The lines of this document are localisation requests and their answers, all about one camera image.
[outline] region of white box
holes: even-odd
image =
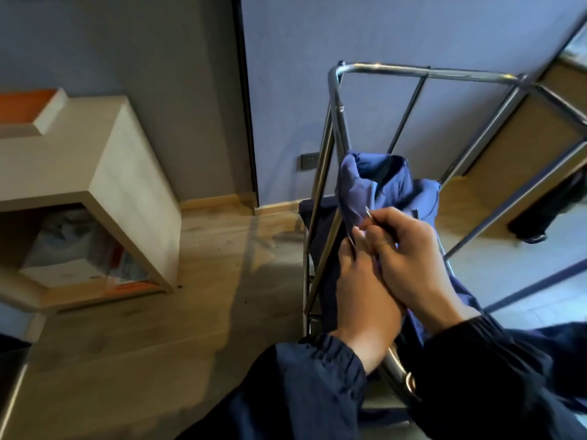
[[[55,288],[106,277],[114,238],[86,209],[49,214],[20,273]]]

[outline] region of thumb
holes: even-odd
[[[391,260],[397,254],[392,236],[378,225],[367,227],[367,242],[381,259]]]

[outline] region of floor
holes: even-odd
[[[446,248],[488,213],[455,185],[443,191],[438,219]],[[586,218],[587,207],[562,216],[542,248],[490,229],[452,266],[489,304],[585,257]],[[237,385],[265,347],[301,335],[302,241],[290,212],[255,217],[236,205],[186,212],[181,288],[50,318],[32,351],[7,438],[173,438]],[[585,274],[576,276],[496,317],[527,328],[584,319],[586,281]],[[363,438],[425,436],[411,426],[367,430]]]

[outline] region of laundry cart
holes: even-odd
[[[400,125],[393,137],[387,154],[378,155],[375,157],[376,155],[367,156],[355,154],[352,152],[348,125],[345,118],[345,108],[341,101],[341,82],[343,75],[346,73],[396,75],[400,77],[419,78],[419,82],[415,88],[412,98],[410,99],[410,102],[407,105],[405,113],[403,114]],[[411,179],[407,170],[407,163],[405,162],[405,159],[394,155],[393,152],[398,141],[400,140],[408,118],[410,117],[410,114],[412,113],[412,110],[417,103],[418,97],[422,92],[422,88],[424,87],[425,83],[429,82],[430,79],[497,83],[510,86],[511,89],[493,117],[465,147],[458,158],[449,166],[441,179],[439,181],[427,181],[428,184],[423,186],[422,183],[418,184],[419,181],[414,181]],[[458,244],[451,248],[448,253],[444,253],[442,244],[440,240],[438,240],[438,247],[444,255],[445,265],[450,274],[451,280],[453,281],[453,286],[455,286],[457,292],[463,292],[461,299],[467,301],[467,304],[469,305],[480,308],[474,297],[458,283],[456,278],[454,278],[454,273],[452,272],[451,266],[449,264],[449,259],[465,244],[469,243],[476,236],[479,236],[481,232],[487,229],[500,216],[502,216],[511,207],[518,203],[518,201],[524,198],[524,196],[532,191],[550,174],[556,171],[571,157],[573,157],[585,147],[587,142],[587,117],[585,117],[585,115],[580,110],[576,109],[573,105],[570,105],[570,103],[566,102],[563,98],[551,91],[549,88],[539,83],[528,82],[527,77],[524,74],[513,75],[476,70],[434,69],[430,67],[403,66],[396,64],[345,63],[344,61],[341,61],[328,73],[328,88],[330,102],[327,108],[327,117],[320,147],[318,167],[316,169],[316,175],[312,188],[312,197],[311,199],[302,201],[299,206],[299,213],[302,216],[306,227],[303,273],[305,334],[310,334],[312,331],[314,331],[315,326],[312,324],[313,322],[319,323],[318,326],[321,325],[325,331],[332,330],[333,325],[335,326],[336,324],[335,291],[336,278],[340,269],[338,264],[337,251],[341,240],[349,234],[349,226],[352,224],[350,221],[352,221],[353,218],[352,213],[349,214],[347,209],[347,201],[349,199],[348,195],[345,196],[345,187],[344,185],[341,186],[341,184],[345,182],[345,177],[349,176],[348,172],[345,171],[348,169],[349,164],[351,167],[351,173],[356,174],[358,167],[361,181],[367,179],[368,181],[374,182],[374,185],[392,182],[393,178],[398,175],[404,176],[405,179],[408,179],[409,182],[412,182],[413,187],[416,189],[413,195],[410,196],[409,200],[407,201],[411,201],[411,203],[414,204],[415,202],[413,199],[417,199],[416,196],[422,192],[425,192],[428,195],[432,195],[433,197],[434,195],[438,195],[442,187],[444,187],[446,183],[459,170],[463,162],[473,152],[476,146],[481,141],[483,141],[485,137],[488,137],[495,132],[496,128],[502,122],[501,119],[503,119],[503,116],[508,113],[508,106],[518,98],[518,95],[528,93],[529,95],[539,96],[545,102],[550,104],[556,112],[566,117],[568,121],[581,132],[582,138],[576,144],[568,147],[554,161],[551,161],[547,164],[546,167],[543,167],[543,169],[541,169],[538,174],[536,174],[526,184],[522,185],[517,191],[515,191],[486,219],[480,222],[468,235],[459,241]],[[323,198],[327,180],[327,171],[330,166],[334,148],[336,148],[338,164],[340,167],[339,182],[335,196],[328,196]],[[371,159],[378,167],[378,169],[369,169],[369,173],[367,175],[361,174],[361,166],[364,166],[366,163],[370,163]],[[387,207],[389,205],[394,205],[397,207],[396,203],[386,202],[385,198],[378,200],[377,194],[378,193],[375,192],[374,200],[372,197],[367,199],[367,201],[371,201],[371,207],[378,208],[381,206]],[[421,204],[424,204],[424,207],[428,208],[426,210],[422,210],[422,208],[418,210],[418,207],[414,208],[413,205],[410,208],[407,207],[405,203],[400,208],[403,208],[405,212],[411,211],[412,214],[415,213],[416,216],[418,214],[421,216],[426,215],[429,217],[430,223],[433,224],[437,209],[434,208],[433,202],[434,201],[431,199],[420,201]],[[355,212],[358,208],[360,208],[356,205],[357,204],[351,204],[351,206],[355,207]],[[316,310],[316,299],[318,297],[320,298],[319,311]],[[411,321],[411,331],[415,334],[408,340],[409,343],[421,344],[423,342],[421,336],[416,336],[416,332],[419,333],[419,330],[421,329],[417,325],[418,322],[416,320]],[[406,330],[406,323],[404,323],[402,332],[404,332],[404,330]],[[406,337],[403,337],[402,340],[405,344]],[[402,348],[399,348],[396,343],[395,345],[389,347],[387,355],[378,369],[378,373],[380,374],[380,377],[382,377],[385,382],[390,385],[397,396],[406,404],[406,407],[409,408],[413,405],[417,405],[419,403],[419,399],[415,393],[415,387],[417,383],[409,372],[410,367],[408,364],[409,361],[407,360],[408,359],[403,356]],[[384,420],[386,424],[408,420],[407,409],[405,408],[382,409],[378,411],[378,414],[369,414],[368,411],[363,411],[363,414],[360,416],[360,420],[361,417],[363,417],[364,420],[369,420],[370,417],[378,417],[380,420]]]

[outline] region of forearm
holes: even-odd
[[[340,340],[280,343],[257,358],[242,384],[179,439],[354,439],[366,377]]]
[[[428,341],[414,370],[422,406],[413,416],[432,439],[586,438],[544,387],[539,351],[517,344],[489,317]]]

